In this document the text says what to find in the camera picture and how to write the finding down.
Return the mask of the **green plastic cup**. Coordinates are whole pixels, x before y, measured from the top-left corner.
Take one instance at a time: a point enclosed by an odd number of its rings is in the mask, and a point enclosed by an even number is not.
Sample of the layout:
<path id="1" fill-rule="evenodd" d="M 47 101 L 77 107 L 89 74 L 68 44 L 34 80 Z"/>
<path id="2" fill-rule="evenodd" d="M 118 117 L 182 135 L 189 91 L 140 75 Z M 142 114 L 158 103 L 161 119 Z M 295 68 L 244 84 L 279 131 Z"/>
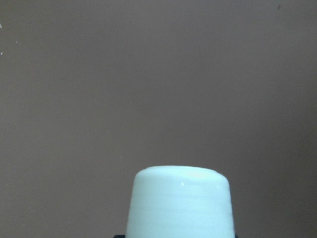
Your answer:
<path id="1" fill-rule="evenodd" d="M 234 238 L 230 185 L 220 173 L 154 166 L 133 182 L 127 238 Z"/>

